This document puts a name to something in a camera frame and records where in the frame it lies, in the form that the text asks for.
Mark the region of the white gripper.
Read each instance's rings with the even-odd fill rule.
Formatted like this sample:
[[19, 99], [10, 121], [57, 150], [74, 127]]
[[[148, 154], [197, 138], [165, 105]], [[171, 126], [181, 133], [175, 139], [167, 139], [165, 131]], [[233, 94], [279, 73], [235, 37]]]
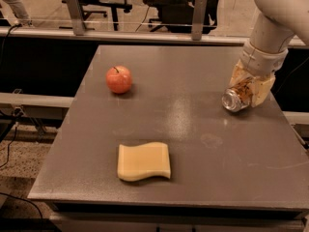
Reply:
[[273, 73], [282, 67], [287, 54], [287, 48], [279, 53], [267, 53], [247, 41], [239, 57], [240, 61], [233, 68], [229, 86], [233, 87], [246, 79], [252, 79], [253, 75], [257, 76], [253, 78], [250, 86], [251, 106], [262, 104], [274, 84]]

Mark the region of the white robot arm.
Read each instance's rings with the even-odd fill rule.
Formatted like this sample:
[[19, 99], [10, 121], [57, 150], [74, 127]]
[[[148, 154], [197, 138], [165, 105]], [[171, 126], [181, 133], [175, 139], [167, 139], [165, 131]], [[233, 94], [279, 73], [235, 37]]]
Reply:
[[309, 44], [309, 0], [254, 2], [259, 15], [222, 96], [222, 105], [232, 112], [264, 102], [293, 37]]

